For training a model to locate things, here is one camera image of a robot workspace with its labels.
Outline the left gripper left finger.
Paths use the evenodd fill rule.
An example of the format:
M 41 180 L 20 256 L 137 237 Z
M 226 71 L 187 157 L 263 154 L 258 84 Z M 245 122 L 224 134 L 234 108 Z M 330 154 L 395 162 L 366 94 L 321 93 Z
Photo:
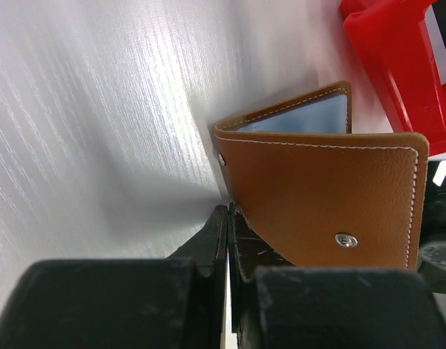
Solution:
M 42 260 L 0 316 L 0 348 L 219 348 L 228 210 L 164 259 Z

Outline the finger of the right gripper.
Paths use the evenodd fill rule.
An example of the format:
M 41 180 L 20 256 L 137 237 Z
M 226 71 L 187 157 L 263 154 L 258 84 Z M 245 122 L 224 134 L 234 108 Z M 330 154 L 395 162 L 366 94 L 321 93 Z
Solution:
M 418 272 L 433 292 L 446 294 L 446 160 L 428 165 Z

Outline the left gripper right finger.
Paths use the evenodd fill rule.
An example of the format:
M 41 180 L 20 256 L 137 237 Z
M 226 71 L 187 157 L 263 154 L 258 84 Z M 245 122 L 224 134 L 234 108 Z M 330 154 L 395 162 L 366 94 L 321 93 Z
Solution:
M 446 322 L 417 273 L 299 268 L 228 209 L 231 329 L 240 348 L 446 348 Z

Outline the brown leather card holder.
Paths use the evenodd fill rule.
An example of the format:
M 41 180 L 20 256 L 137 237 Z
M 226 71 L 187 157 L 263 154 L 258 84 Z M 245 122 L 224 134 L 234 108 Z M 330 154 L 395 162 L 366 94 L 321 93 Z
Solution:
M 233 200 L 294 265 L 414 270 L 429 143 L 418 133 L 355 134 L 338 81 L 215 125 Z

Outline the red plastic card bin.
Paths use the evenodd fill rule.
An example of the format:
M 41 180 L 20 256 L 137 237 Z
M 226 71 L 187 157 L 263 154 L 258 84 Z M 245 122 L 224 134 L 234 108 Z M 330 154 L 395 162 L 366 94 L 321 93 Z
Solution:
M 394 132 L 419 132 L 446 153 L 446 83 L 425 14 L 432 1 L 342 1 L 344 28 Z

